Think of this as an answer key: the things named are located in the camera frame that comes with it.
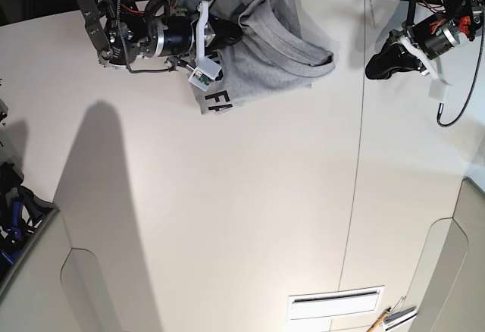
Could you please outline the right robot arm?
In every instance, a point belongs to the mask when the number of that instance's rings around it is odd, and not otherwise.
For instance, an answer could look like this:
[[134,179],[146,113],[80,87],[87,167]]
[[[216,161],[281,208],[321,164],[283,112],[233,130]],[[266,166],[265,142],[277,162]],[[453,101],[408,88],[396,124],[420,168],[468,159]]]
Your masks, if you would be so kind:
[[104,67],[132,67],[137,58],[166,58],[163,72],[190,68],[196,46],[204,56],[241,40],[241,27],[202,3],[183,7],[178,0],[76,0],[85,30]]

